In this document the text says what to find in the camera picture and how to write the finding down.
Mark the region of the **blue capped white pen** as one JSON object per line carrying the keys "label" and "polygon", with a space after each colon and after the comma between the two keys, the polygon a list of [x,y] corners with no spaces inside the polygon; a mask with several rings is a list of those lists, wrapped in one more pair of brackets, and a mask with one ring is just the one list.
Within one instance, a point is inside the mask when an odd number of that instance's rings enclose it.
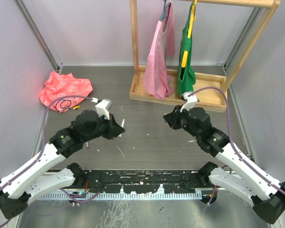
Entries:
{"label": "blue capped white pen", "polygon": [[121,127],[124,128],[125,119],[122,120]]}

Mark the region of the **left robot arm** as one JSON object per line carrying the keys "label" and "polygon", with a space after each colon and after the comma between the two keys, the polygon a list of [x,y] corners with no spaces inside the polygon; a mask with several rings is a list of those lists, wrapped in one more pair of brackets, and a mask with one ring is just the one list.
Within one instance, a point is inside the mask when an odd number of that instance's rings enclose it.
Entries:
{"label": "left robot arm", "polygon": [[6,219],[22,213],[36,199],[56,189],[81,188],[87,182],[85,172],[72,163],[55,175],[40,179],[46,171],[81,150],[84,144],[103,137],[118,137],[125,129],[114,119],[85,110],[67,128],[59,130],[42,151],[10,175],[0,179],[0,210]]}

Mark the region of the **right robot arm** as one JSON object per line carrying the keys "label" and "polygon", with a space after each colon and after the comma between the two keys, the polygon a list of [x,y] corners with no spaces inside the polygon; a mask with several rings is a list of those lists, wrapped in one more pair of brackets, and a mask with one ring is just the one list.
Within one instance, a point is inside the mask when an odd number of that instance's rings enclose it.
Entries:
{"label": "right robot arm", "polygon": [[187,111],[177,105],[163,118],[170,128],[189,133],[204,152],[236,173],[234,176],[208,162],[199,170],[202,186],[213,184],[225,188],[248,203],[263,221],[275,224],[285,211],[285,181],[273,178],[251,161],[223,131],[212,126],[203,108]]}

